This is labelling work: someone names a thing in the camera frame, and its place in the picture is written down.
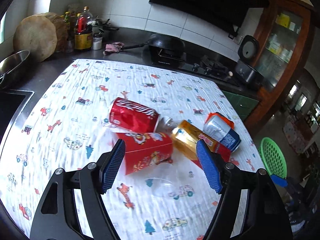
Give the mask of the clear plastic cup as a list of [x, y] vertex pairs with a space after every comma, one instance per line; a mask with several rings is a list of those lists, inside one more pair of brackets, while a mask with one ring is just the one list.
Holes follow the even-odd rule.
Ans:
[[145, 179], [146, 185], [156, 197], [174, 198], [177, 194], [176, 168], [170, 163], [155, 165]]

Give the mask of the black rice cooker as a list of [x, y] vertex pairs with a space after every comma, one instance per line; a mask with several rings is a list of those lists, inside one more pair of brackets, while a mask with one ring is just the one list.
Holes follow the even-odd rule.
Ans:
[[235, 67], [235, 73], [248, 85], [261, 85], [263, 76], [252, 67], [259, 50], [258, 41], [251, 35], [246, 35], [238, 49], [239, 60]]

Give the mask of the pink rag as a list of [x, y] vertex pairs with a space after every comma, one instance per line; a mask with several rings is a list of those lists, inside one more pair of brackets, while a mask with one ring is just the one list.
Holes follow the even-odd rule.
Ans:
[[106, 44], [105, 50], [103, 51], [104, 55], [110, 55], [113, 53], [118, 53], [121, 51], [121, 49], [124, 47], [124, 44], [122, 42], [113, 42], [110, 44]]

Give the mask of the round wooden cutting board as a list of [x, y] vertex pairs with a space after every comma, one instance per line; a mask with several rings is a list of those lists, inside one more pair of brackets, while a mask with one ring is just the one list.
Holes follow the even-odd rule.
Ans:
[[53, 12], [31, 15], [17, 26], [13, 36], [14, 51], [28, 50], [35, 62], [42, 62], [67, 44], [67, 25]]

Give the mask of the wooden glass cabinet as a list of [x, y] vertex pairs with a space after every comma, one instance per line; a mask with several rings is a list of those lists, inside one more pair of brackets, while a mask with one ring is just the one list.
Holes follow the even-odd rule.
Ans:
[[315, 10], [301, 0], [268, 0], [254, 38], [259, 52], [253, 68], [263, 76], [259, 104], [245, 119], [249, 133], [259, 131], [276, 113], [297, 80], [313, 43]]

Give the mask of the white salt shaker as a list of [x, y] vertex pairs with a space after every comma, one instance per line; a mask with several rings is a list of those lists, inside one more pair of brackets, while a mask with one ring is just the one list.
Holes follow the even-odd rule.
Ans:
[[94, 33], [93, 34], [93, 50], [100, 50], [102, 48], [103, 35], [102, 33]]

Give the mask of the black wok pan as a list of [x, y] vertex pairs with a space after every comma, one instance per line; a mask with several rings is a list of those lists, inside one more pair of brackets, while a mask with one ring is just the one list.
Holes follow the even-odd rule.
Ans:
[[120, 48], [120, 50], [124, 51], [129, 49], [142, 48], [144, 46], [152, 46], [156, 48], [169, 50], [177, 55], [182, 55], [185, 49], [185, 44], [180, 38], [170, 36], [170, 35], [155, 33], [155, 34], [152, 34], [149, 37], [149, 39], [144, 43], [133, 45], [133, 46], [124, 46]]

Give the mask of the yellow tin utensil holder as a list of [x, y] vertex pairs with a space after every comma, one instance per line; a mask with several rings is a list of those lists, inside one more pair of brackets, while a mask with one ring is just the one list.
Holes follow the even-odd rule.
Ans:
[[92, 47], [93, 43], [93, 34], [90, 33], [81, 33], [74, 35], [74, 49], [75, 50], [84, 50]]

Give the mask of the blue white drink can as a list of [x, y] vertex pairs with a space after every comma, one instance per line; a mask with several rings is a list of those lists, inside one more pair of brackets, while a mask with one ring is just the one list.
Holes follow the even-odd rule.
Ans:
[[234, 122], [218, 112], [208, 114], [203, 131], [226, 146], [231, 152], [236, 151], [240, 145], [241, 139], [234, 130]]

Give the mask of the steel bowl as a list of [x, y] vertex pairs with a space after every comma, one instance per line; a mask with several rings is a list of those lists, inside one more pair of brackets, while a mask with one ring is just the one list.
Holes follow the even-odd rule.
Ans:
[[27, 72], [30, 60], [30, 51], [21, 50], [1, 61], [1, 89], [20, 81]]

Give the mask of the red cola can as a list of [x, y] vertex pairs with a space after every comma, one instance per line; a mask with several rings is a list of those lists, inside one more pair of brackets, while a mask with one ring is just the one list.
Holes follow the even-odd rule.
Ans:
[[155, 109], [120, 97], [112, 101], [109, 110], [110, 123], [137, 133], [155, 132], [159, 118]]

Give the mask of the black gas stove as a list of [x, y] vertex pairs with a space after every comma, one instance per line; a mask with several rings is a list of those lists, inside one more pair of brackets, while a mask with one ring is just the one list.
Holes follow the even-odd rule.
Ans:
[[232, 68], [228, 68], [219, 61], [210, 59], [207, 55], [196, 57], [191, 54], [183, 53], [181, 57], [170, 55], [164, 49], [150, 51], [150, 61], [153, 64], [166, 66], [171, 69], [182, 70], [186, 73], [208, 77], [222, 83], [228, 83], [235, 87], [240, 87]]

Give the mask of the white cartoon print tablecloth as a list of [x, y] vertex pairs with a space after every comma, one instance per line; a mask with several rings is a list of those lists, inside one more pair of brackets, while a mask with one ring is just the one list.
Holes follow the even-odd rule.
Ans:
[[[246, 171], [263, 166], [240, 117], [213, 81], [138, 64], [77, 59], [50, 83], [23, 126], [10, 132], [1, 154], [1, 201], [25, 235], [53, 172], [81, 169], [111, 149], [119, 128], [110, 123], [108, 108], [116, 98], [197, 128], [209, 113], [221, 113], [234, 122], [241, 139], [231, 162]], [[159, 157], [153, 151], [134, 161], [133, 174], [118, 174], [103, 195], [114, 227], [122, 239], [201, 239], [219, 195], [178, 151], [171, 165], [177, 192], [154, 195], [149, 174]]]

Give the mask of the red plastic cartoon cup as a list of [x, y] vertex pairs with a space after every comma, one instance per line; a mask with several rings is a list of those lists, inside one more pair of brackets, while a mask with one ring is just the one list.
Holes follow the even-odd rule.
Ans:
[[114, 140], [125, 142], [120, 170], [129, 175], [163, 162], [172, 163], [173, 142], [165, 133], [115, 133]]

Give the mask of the green plastic basket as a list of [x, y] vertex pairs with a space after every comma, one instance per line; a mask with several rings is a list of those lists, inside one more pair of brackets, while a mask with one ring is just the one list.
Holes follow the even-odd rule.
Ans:
[[264, 137], [258, 152], [269, 175], [276, 175], [282, 179], [287, 177], [286, 160], [275, 141], [269, 137]]

